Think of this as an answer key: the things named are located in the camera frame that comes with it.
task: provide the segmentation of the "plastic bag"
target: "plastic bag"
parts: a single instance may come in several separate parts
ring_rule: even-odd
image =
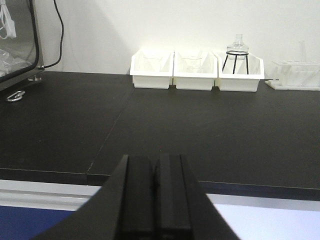
[[[9,74],[32,65],[19,57],[14,58],[9,52],[0,49],[0,77],[2,72]]]

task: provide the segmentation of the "glass container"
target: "glass container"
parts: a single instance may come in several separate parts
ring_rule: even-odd
[[[249,47],[244,44],[242,40],[242,34],[236,34],[235,35],[235,41],[232,43],[232,45],[227,46],[227,51],[236,51],[236,52],[245,52],[248,53]],[[229,55],[228,58],[230,60],[234,60],[234,55]],[[238,56],[237,60],[244,60],[246,56]]]

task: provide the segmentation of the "white storage tray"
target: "white storage tray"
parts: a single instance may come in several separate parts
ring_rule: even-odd
[[[173,84],[177,89],[210,91],[218,76],[218,61],[210,51],[176,51]]]
[[[139,50],[131,58],[135,88],[168,89],[173,77],[174,51]]]
[[[249,53],[248,71],[246,60],[237,60],[236,68],[233,74],[234,60],[226,61],[224,70],[222,70],[227,54],[225,52],[214,53],[218,58],[218,79],[215,86],[221,91],[242,91],[256,92],[260,79],[265,78],[264,62],[262,59]]]

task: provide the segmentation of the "white wall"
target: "white wall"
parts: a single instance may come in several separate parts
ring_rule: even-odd
[[[35,0],[44,63],[59,54],[53,0]],[[51,71],[128,74],[140,48],[224,52],[236,34],[262,58],[320,61],[319,0],[57,0],[65,25],[63,57]]]

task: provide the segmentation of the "black cable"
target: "black cable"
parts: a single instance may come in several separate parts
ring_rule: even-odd
[[[63,43],[63,40],[64,40],[64,34],[65,34],[64,22],[62,21],[60,12],[59,12],[58,7],[57,7],[56,0],[53,0],[53,3],[54,3],[54,7],[55,7],[55,10],[56,10],[56,13],[58,14],[58,17],[59,17],[60,22],[61,22],[60,54],[59,54],[59,59],[55,63],[52,63],[52,64],[47,65],[47,66],[44,66],[45,69],[46,68],[50,68],[50,67],[52,67],[54,65],[57,65],[60,62],[61,57],[62,57],[62,43]]]

